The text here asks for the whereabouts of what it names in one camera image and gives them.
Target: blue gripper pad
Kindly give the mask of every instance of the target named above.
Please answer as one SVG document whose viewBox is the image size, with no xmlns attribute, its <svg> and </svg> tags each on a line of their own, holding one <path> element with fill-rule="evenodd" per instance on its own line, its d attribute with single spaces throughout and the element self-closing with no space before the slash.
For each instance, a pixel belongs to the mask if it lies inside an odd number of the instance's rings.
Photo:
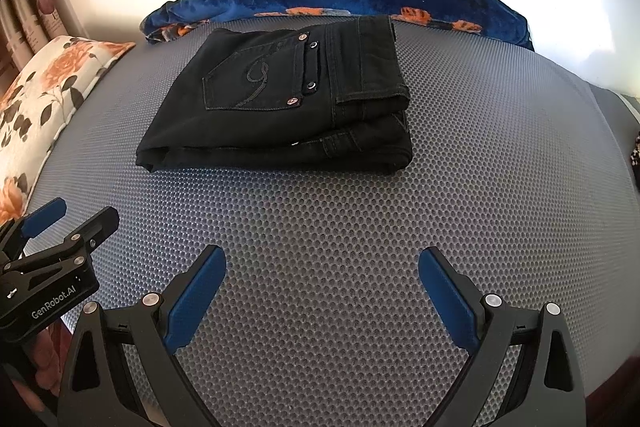
<svg viewBox="0 0 640 427">
<path fill-rule="evenodd" d="M 24 218 L 20 233 L 25 239 L 36 237 L 47 230 L 57 220 L 65 217 L 65 214 L 65 200 L 62 198 L 51 200 Z"/>
<path fill-rule="evenodd" d="M 164 346 L 173 355 L 191 342 L 226 273 L 225 252 L 214 248 L 168 313 Z"/>
<path fill-rule="evenodd" d="M 480 345 L 474 312 L 429 248 L 420 253 L 418 275 L 453 343 L 474 353 Z"/>
</svg>

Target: jeans back pocket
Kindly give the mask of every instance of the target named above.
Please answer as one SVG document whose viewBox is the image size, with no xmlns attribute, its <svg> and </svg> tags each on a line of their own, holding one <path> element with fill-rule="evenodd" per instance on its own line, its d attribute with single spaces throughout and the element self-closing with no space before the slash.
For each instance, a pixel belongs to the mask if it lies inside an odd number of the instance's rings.
<svg viewBox="0 0 640 427">
<path fill-rule="evenodd" d="M 207 109 L 278 110 L 302 102 L 305 42 L 297 36 L 238 50 L 202 79 Z"/>
</svg>

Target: gray textured mat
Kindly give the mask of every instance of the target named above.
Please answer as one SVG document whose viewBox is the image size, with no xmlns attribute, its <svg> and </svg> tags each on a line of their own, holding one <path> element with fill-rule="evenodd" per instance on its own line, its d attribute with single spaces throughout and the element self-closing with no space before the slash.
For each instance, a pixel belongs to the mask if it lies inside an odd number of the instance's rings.
<svg viewBox="0 0 640 427">
<path fill-rule="evenodd" d="M 62 196 L 68 215 L 31 248 L 115 206 L 120 229 L 94 264 L 95 298 L 116 307 L 162 289 L 205 244 L 223 247 L 226 279 L 178 357 L 224 427 L 421 426 L 466 357 L 420 286 L 428 245 L 515 305 L 558 302 L 587 392 L 626 359 L 640 339 L 640 212 L 586 83 L 516 46 L 396 23 L 412 92 L 415 158 L 404 172 L 149 174 L 134 166 L 136 146 L 213 27 L 140 46 L 98 84 L 31 201 Z M 512 352 L 482 421 L 514 361 Z"/>
</svg>

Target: metal screw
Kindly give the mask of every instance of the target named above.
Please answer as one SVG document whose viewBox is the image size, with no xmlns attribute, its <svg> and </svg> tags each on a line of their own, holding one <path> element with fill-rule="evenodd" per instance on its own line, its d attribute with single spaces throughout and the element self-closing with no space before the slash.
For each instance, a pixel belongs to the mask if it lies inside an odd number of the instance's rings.
<svg viewBox="0 0 640 427">
<path fill-rule="evenodd" d="M 560 306 L 558 306 L 555 302 L 549 302 L 549 304 L 546 305 L 546 311 L 548 311 L 552 315 L 559 315 Z"/>
<path fill-rule="evenodd" d="M 500 297 L 495 293 L 489 293 L 489 295 L 484 298 L 484 301 L 489 304 L 491 308 L 497 308 L 502 305 L 502 299 L 500 299 Z"/>
<path fill-rule="evenodd" d="M 160 296 L 157 293 L 148 293 L 142 298 L 142 303 L 145 306 L 155 306 L 159 300 Z"/>
<path fill-rule="evenodd" d="M 98 309 L 98 303 L 95 301 L 91 301 L 91 302 L 87 302 L 87 304 L 84 305 L 84 307 L 82 308 L 82 311 L 84 313 L 93 313 Z"/>
</svg>

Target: floral pillow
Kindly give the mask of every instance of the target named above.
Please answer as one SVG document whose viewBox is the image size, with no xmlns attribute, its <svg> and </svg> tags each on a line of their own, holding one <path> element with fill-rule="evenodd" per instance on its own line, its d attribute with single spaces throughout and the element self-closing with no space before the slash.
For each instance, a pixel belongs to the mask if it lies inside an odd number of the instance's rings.
<svg viewBox="0 0 640 427">
<path fill-rule="evenodd" d="M 135 44 L 56 37 L 0 98 L 0 225 L 20 217 L 60 132 Z"/>
</svg>

